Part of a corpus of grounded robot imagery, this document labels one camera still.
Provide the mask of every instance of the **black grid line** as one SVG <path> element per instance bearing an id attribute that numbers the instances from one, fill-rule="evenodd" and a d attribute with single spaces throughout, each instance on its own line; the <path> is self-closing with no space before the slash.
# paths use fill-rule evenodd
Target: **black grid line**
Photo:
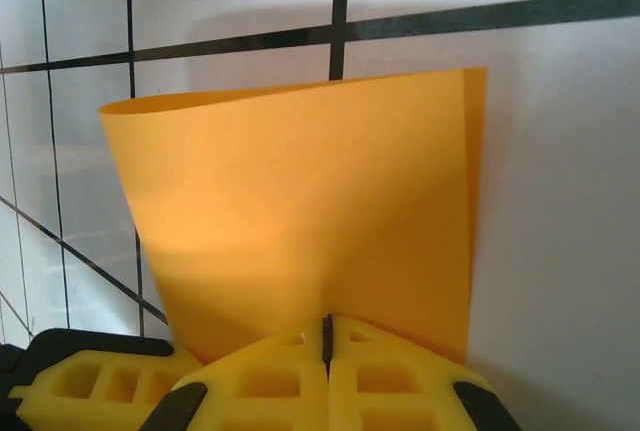
<path id="1" fill-rule="evenodd" d="M 347 41 L 488 31 L 634 16 L 640 16 L 640 0 L 526 0 L 349 23 Z"/>
<path id="2" fill-rule="evenodd" d="M 4 304 L 7 305 L 7 308 L 9 309 L 9 311 L 11 311 L 13 313 L 13 315 L 20 322 L 22 327 L 27 331 L 27 333 L 29 334 L 29 340 L 31 340 L 31 338 L 33 337 L 33 333 L 29 329 L 29 326 L 27 326 L 27 324 L 24 322 L 24 320 L 20 317 L 20 315 L 18 314 L 16 309 L 12 306 L 11 302 L 7 299 L 7 297 L 4 295 L 4 293 L 2 291 L 0 291 L 0 298 L 2 298 L 2 300 L 4 301 Z"/>
<path id="3" fill-rule="evenodd" d="M 346 42 L 521 28 L 640 16 L 640 0 L 522 0 L 346 23 Z M 134 50 L 134 61 L 331 44 L 332 26 L 274 31 Z M 3 74 L 128 63 L 130 53 L 0 68 Z"/>
<path id="4" fill-rule="evenodd" d="M 42 2 L 42 31 L 44 34 L 44 57 L 45 61 L 49 63 L 49 37 L 47 33 L 47 13 L 45 8 L 45 0 Z M 58 233 L 60 234 L 61 241 L 64 241 L 64 232 L 62 228 L 62 207 L 60 205 L 60 176 L 58 174 L 58 152 L 56 150 L 56 132 L 53 119 L 53 94 L 51 91 L 51 69 L 47 69 L 47 87 L 49 92 L 49 124 L 51 128 L 51 148 L 53 151 L 53 169 L 55 172 L 55 185 L 56 185 L 56 207 L 58 211 Z M 69 289 L 67 286 L 67 266 L 65 263 L 64 249 L 60 247 L 60 259 L 62 263 L 62 281 L 64 283 L 64 307 L 67 318 L 67 328 L 71 327 L 71 321 L 69 318 Z"/>
<path id="5" fill-rule="evenodd" d="M 133 61 L 133 0 L 127 0 L 127 44 L 129 54 L 129 91 L 130 97 L 133 99 L 136 97 L 136 71 Z M 135 229 L 135 247 L 136 247 L 136 274 L 138 295 L 143 297 L 142 289 L 142 249 L 140 247 L 140 236 L 138 230 Z M 141 304 L 138 304 L 138 321 L 139 321 L 139 333 L 144 337 L 144 309 Z"/>
<path id="6" fill-rule="evenodd" d="M 7 337 L 4 334 L 4 315 L 2 314 L 2 300 L 0 299 L 0 328 L 2 328 L 2 344 L 7 342 Z"/>
<path id="7" fill-rule="evenodd" d="M 3 64 L 2 59 L 2 43 L 0 43 L 0 67 Z M 5 76 L 2 75 L 2 91 L 4 92 L 4 117 L 7 126 L 7 144 L 9 146 L 9 166 L 11 168 L 11 185 L 13 187 L 13 202 L 18 204 L 18 193 L 16 191 L 16 173 L 13 165 L 13 146 L 11 144 L 11 127 L 9 125 L 9 102 L 7 100 L 7 83 Z M 20 256 L 20 271 L 22 273 L 22 292 L 24 293 L 24 309 L 29 322 L 29 303 L 27 301 L 27 282 L 24 278 L 24 256 L 22 254 L 22 233 L 20 232 L 20 219 L 16 213 L 16 232 L 18 233 L 18 253 Z"/>
<path id="8" fill-rule="evenodd" d="M 7 199 L 5 199 L 2 196 L 0 196 L 0 203 L 3 203 L 5 206 L 8 206 L 12 210 L 14 210 L 16 213 L 18 213 L 19 216 L 24 218 L 26 221 L 28 221 L 34 227 L 36 227 L 38 230 L 40 230 L 42 233 L 44 233 L 47 237 L 49 237 L 50 239 L 53 239 L 56 243 L 59 243 L 64 250 L 66 250 L 69 253 L 71 253 L 73 256 L 75 256 L 82 263 L 84 263 L 89 268 L 91 268 L 93 271 L 95 271 L 100 276 L 102 276 L 104 279 L 106 279 L 110 284 L 112 284 L 113 286 L 118 288 L 121 292 L 123 292 L 129 298 L 133 299 L 136 303 L 141 304 L 144 309 L 149 311 L 151 314 L 153 314 L 156 318 L 158 318 L 164 324 L 167 324 L 167 317 L 164 315 L 164 313 L 162 311 L 160 311 L 158 308 L 156 308 L 150 302 L 148 302 L 145 299 L 143 299 L 137 293 L 135 293 L 132 290 L 130 290 L 125 284 L 123 284 L 118 279 L 116 279 L 113 276 L 111 276 L 107 271 L 105 271 L 103 268 L 98 266 L 96 263 L 94 263 L 92 260 L 90 260 L 84 254 L 82 254 L 80 251 L 78 251 L 76 248 L 71 246 L 68 242 L 60 239 L 60 237 L 56 236 L 56 234 L 53 233 L 51 230 L 47 229 L 45 226 L 43 226 L 38 221 L 33 219 L 31 216 L 29 216 L 23 210 L 21 210 L 21 209 L 17 208 L 16 206 L 14 206 L 10 201 L 8 201 Z"/>
<path id="9" fill-rule="evenodd" d="M 344 48 L 347 31 L 347 0 L 333 0 L 331 6 L 331 48 L 329 51 L 329 79 L 344 75 Z"/>

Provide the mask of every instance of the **black rubber pad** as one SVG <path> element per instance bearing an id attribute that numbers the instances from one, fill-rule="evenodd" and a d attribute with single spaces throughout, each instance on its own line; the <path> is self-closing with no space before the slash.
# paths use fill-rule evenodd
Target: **black rubber pad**
<path id="1" fill-rule="evenodd" d="M 0 372 L 6 373 L 15 368 L 23 352 L 22 348 L 13 344 L 0 345 Z"/>
<path id="2" fill-rule="evenodd" d="M 522 431 L 491 391 L 466 381 L 455 383 L 453 389 L 478 431 Z"/>
<path id="3" fill-rule="evenodd" d="M 204 383 L 189 383 L 160 400 L 140 431 L 187 431 L 207 395 Z"/>
<path id="4" fill-rule="evenodd" d="M 31 428 L 13 411 L 0 410 L 0 431 L 31 431 Z"/>

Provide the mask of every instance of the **curved paper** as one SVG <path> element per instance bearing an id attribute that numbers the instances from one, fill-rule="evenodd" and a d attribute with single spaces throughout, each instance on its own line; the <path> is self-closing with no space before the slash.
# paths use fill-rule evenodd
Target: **curved paper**
<path id="1" fill-rule="evenodd" d="M 176 338 L 208 361 L 333 312 L 463 360 L 483 93 L 459 70 L 104 107 Z"/>

